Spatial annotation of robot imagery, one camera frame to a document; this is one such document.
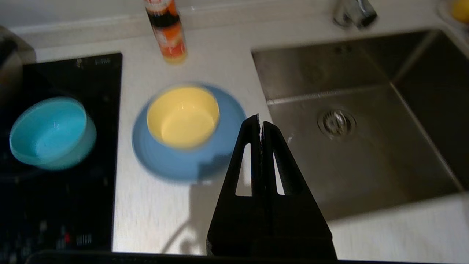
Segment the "yellow bowl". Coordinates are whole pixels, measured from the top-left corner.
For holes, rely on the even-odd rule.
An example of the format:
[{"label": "yellow bowl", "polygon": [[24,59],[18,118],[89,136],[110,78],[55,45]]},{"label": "yellow bowl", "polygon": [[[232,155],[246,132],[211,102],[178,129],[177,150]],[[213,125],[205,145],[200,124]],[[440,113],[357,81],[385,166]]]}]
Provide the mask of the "yellow bowl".
[{"label": "yellow bowl", "polygon": [[212,93],[198,86],[179,86],[157,97],[149,106],[147,125],[159,142],[191,149],[206,142],[220,118]]}]

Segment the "drain strainer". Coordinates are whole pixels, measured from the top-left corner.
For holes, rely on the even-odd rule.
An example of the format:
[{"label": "drain strainer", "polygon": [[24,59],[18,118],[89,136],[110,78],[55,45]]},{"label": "drain strainer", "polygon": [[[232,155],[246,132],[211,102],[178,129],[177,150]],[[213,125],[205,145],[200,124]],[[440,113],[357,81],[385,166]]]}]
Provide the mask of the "drain strainer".
[{"label": "drain strainer", "polygon": [[321,132],[330,139],[343,139],[354,132],[356,122],[346,111],[332,109],[319,115],[318,126]]}]

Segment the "countertop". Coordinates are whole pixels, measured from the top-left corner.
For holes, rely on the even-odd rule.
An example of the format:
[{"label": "countertop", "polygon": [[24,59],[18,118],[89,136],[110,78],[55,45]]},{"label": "countertop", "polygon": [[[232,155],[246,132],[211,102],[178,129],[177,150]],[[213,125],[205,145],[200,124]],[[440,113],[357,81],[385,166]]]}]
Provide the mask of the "countertop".
[{"label": "countertop", "polygon": [[[246,115],[271,121],[251,50],[356,39],[422,28],[443,28],[434,0],[375,1],[379,21],[367,31],[344,31],[330,15],[211,27],[185,32],[188,57],[169,65],[152,35],[35,49],[38,62],[122,52],[113,251],[203,254],[224,173],[197,185],[168,182],[136,160],[131,134],[136,116],[155,93],[186,81],[228,90]],[[448,30],[460,43],[464,36]],[[466,263],[469,198],[463,194],[328,223],[339,259]]]}]

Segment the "lemon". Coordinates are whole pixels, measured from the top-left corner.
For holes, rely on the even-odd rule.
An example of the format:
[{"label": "lemon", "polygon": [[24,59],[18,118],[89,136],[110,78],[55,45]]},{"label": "lemon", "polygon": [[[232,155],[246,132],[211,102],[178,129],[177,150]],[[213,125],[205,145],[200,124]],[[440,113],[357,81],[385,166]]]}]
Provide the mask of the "lemon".
[{"label": "lemon", "polygon": [[469,0],[454,1],[453,17],[462,23],[469,24]]}]

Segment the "stainless steel sink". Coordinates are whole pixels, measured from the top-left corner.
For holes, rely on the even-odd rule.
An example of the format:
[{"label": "stainless steel sink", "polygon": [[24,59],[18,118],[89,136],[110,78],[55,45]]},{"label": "stainless steel sink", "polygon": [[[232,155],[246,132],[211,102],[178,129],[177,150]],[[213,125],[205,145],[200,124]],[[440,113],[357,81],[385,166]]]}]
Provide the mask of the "stainless steel sink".
[{"label": "stainless steel sink", "polygon": [[443,32],[252,55],[326,220],[469,187],[469,61]]}]

